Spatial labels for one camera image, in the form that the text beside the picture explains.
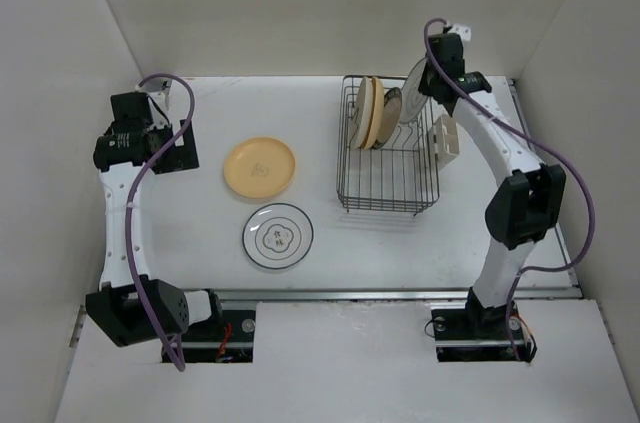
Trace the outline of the grey rimmed plate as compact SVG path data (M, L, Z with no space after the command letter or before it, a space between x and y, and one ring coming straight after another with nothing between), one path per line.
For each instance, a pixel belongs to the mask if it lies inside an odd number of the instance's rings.
M428 97L419 91L426 62L427 58L423 57L413 66L401 88L402 108L399 123L402 125L414 121L421 114L428 101Z

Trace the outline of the grey patterned plate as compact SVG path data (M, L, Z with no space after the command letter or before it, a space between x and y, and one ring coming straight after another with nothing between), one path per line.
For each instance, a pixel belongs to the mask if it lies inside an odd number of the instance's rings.
M402 111L402 91L398 87L389 89L384 95L381 125L373 149L382 148L393 135Z

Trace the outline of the yellow plate with drawing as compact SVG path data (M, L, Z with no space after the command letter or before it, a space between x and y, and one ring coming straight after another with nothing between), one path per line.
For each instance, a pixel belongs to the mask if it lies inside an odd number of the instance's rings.
M294 178L296 158L284 142L256 137L236 145L223 165L224 179L236 194L251 199L271 198Z

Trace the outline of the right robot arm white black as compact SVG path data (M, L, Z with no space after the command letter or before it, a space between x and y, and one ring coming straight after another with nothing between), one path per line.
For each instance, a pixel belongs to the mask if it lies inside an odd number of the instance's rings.
M485 76L466 72L459 34L427 37L426 58L420 92L467 132L496 182L484 216L489 250L463 312L470 334L495 338L509 328L512 287L526 260L557 223L566 174L558 165L544 164L523 144L523 135L500 110Z

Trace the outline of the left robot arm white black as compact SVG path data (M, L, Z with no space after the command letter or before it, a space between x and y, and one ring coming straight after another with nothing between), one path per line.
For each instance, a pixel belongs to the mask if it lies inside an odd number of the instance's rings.
M149 170L143 167L174 135L165 90L110 98L113 121L96 141L94 165L105 196L106 252L97 291L85 298L88 315L118 347L156 338L132 276L137 274L159 323L169 337L192 330L201 339L217 337L224 316L210 289L185 291L155 276L147 206L154 179L199 166L195 139L186 130Z

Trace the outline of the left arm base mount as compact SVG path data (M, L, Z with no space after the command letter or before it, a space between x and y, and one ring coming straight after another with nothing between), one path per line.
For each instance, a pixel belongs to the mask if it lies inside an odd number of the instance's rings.
M227 301L222 322L192 325L182 337L186 363L252 363L256 330L256 303Z

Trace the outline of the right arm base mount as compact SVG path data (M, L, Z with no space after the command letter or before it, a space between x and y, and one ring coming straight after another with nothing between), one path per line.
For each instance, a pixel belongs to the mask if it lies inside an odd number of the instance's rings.
M531 363L538 351L535 337L516 309L509 320L499 311L496 319L481 325L465 308L435 307L424 330L435 340L440 363Z

